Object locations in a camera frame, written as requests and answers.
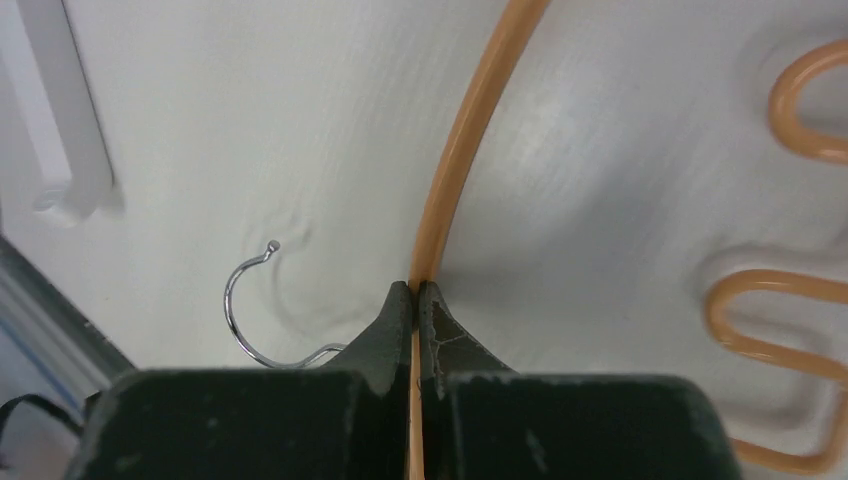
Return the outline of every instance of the chrome wire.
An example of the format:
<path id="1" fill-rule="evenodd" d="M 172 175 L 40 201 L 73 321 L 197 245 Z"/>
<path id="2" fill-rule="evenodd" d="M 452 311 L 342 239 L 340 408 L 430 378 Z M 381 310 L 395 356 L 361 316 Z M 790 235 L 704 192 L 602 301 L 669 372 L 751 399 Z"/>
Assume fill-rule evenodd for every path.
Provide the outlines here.
<path id="1" fill-rule="evenodd" d="M 230 332 L 233 334 L 233 337 L 235 337 L 236 342 L 238 342 L 241 349 L 244 350 L 244 353 L 248 354 L 252 359 L 270 368 L 305 368 L 328 353 L 341 352 L 345 349 L 345 347 L 347 347 L 347 345 L 343 343 L 330 343 L 309 354 L 306 358 L 299 362 L 281 363 L 276 360 L 271 360 L 265 355 L 259 353 L 259 351 L 256 350 L 256 348 L 254 348 L 246 338 L 244 338 L 244 335 L 241 333 L 241 330 L 239 330 L 238 324 L 236 323 L 235 316 L 233 315 L 233 288 L 236 286 L 236 281 L 239 277 L 241 277 L 241 274 L 247 271 L 248 268 L 267 262 L 278 250 L 280 250 L 280 242 L 271 240 L 268 242 L 268 246 L 265 248 L 265 252 L 262 255 L 245 261 L 236 267 L 233 273 L 230 274 L 230 278 L 227 280 L 227 286 L 224 288 L 224 316 L 227 317 L 227 325 L 230 327 Z"/>

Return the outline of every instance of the silver hook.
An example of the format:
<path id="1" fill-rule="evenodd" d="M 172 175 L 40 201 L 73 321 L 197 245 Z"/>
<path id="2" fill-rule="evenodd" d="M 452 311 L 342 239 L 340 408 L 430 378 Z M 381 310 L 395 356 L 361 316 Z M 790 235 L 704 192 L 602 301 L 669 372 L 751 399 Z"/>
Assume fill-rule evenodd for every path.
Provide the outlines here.
<path id="1" fill-rule="evenodd" d="M 276 240 L 271 240 L 268 242 L 268 246 L 265 248 L 265 253 L 259 255 L 258 257 L 253 257 L 250 260 L 239 265 L 235 271 L 230 275 L 230 279 L 227 280 L 227 286 L 224 288 L 224 315 L 227 317 L 227 325 L 230 327 L 230 332 L 236 338 L 239 346 L 244 353 L 250 355 L 250 357 L 257 362 L 265 365 L 266 367 L 271 368 L 283 368 L 283 369 L 292 369 L 292 368 L 304 368 L 311 365 L 313 362 L 323 357 L 324 355 L 330 352 L 341 352 L 347 347 L 347 345 L 343 343 L 330 343 L 324 345 L 323 347 L 316 350 L 314 353 L 310 354 L 303 360 L 294 363 L 280 363 L 270 358 L 266 357 L 259 353 L 247 339 L 244 338 L 244 335 L 241 334 L 241 330 L 239 330 L 238 325 L 236 324 L 236 319 L 233 316 L 233 287 L 236 285 L 236 280 L 241 276 L 242 273 L 245 272 L 250 267 L 255 267 L 261 263 L 265 263 L 268 259 L 271 258 L 271 255 L 274 252 L 280 249 L 280 242 Z"/>

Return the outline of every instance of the metal hook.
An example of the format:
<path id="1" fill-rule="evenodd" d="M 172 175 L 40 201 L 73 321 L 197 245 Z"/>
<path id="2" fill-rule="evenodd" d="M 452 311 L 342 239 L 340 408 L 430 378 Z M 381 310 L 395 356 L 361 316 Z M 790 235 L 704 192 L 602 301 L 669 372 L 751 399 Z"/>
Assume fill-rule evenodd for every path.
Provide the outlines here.
<path id="1" fill-rule="evenodd" d="M 255 267 L 261 263 L 267 262 L 271 255 L 273 255 L 276 251 L 280 249 L 280 242 L 276 240 L 271 240 L 268 242 L 268 246 L 265 248 L 265 253 L 259 255 L 258 257 L 253 257 L 250 260 L 239 265 L 235 271 L 230 275 L 229 280 L 227 280 L 227 286 L 224 288 L 224 316 L 227 317 L 227 325 L 230 327 L 230 332 L 235 337 L 239 346 L 244 353 L 250 355 L 250 357 L 257 362 L 265 365 L 266 367 L 271 368 L 282 368 L 282 369 L 293 369 L 293 368 L 304 368 L 311 365 L 313 362 L 323 357 L 324 355 L 330 352 L 341 352 L 347 347 L 347 345 L 343 343 L 330 343 L 324 345 L 323 347 L 316 350 L 314 353 L 308 355 L 306 358 L 299 362 L 294 363 L 280 363 L 270 358 L 266 357 L 259 353 L 247 339 L 242 335 L 241 330 L 239 330 L 238 325 L 236 324 L 236 319 L 233 316 L 233 287 L 236 285 L 236 280 L 241 276 L 242 273 L 245 272 L 250 267 Z"/>

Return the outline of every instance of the orange coil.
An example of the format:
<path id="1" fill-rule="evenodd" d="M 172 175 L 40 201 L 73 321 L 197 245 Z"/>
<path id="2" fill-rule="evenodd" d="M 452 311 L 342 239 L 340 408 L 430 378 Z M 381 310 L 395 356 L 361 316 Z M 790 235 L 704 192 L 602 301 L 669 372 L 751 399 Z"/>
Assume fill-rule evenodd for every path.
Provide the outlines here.
<path id="1" fill-rule="evenodd" d="M 777 140 L 798 155 L 848 164 L 848 140 L 803 126 L 798 100 L 815 77 L 848 65 L 848 40 L 817 48 L 790 65 L 778 78 L 769 98 L 769 124 Z M 706 322 L 713 337 L 728 350 L 759 362 L 816 375 L 840 387 L 830 431 L 817 453 L 793 455 L 742 440 L 734 440 L 742 460 L 800 475 L 817 475 L 833 468 L 848 441 L 848 367 L 828 357 L 765 342 L 740 334 L 727 320 L 725 307 L 736 296 L 755 290 L 798 295 L 848 305 L 848 284 L 780 270 L 746 270 L 723 278 L 707 295 Z"/>
<path id="2" fill-rule="evenodd" d="M 501 98 L 524 47 L 542 19 L 550 0 L 510 0 L 504 8 L 477 70 L 462 99 L 439 166 L 433 175 L 430 194 L 418 224 L 409 288 L 418 293 L 422 282 L 436 279 L 447 244 L 451 222 L 462 195 L 465 179 L 489 119 Z M 409 384 L 409 448 L 407 479 L 424 480 L 424 438 L 422 434 L 421 353 L 417 325 L 412 331 L 412 363 Z"/>

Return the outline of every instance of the orange wire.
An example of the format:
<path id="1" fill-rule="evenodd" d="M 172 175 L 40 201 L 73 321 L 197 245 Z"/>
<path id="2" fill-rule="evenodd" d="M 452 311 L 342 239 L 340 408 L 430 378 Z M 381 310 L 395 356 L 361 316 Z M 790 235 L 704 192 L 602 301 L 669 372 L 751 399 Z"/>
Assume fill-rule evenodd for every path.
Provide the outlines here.
<path id="1" fill-rule="evenodd" d="M 424 212 L 418 224 L 409 288 L 417 295 L 422 282 L 435 280 L 442 262 L 462 187 L 483 133 L 509 77 L 550 0 L 510 0 L 504 8 L 480 64 L 459 107 Z M 417 325 L 412 333 L 412 365 L 409 385 L 409 450 L 407 478 L 424 480 L 424 440 L 421 434 L 421 352 Z"/>

